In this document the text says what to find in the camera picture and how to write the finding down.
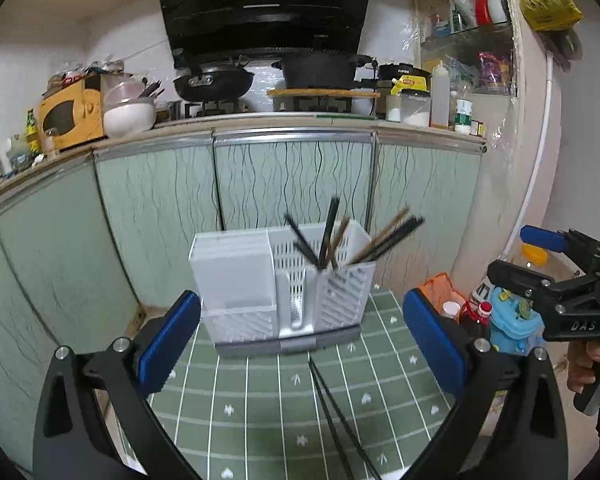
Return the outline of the person's right hand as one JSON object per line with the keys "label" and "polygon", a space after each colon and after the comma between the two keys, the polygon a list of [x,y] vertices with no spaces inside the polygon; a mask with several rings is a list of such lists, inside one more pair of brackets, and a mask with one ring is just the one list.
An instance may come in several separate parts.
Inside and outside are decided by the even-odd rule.
{"label": "person's right hand", "polygon": [[595,382],[593,365],[600,363],[600,339],[570,341],[567,359],[567,387],[574,393],[582,393],[585,386]]}

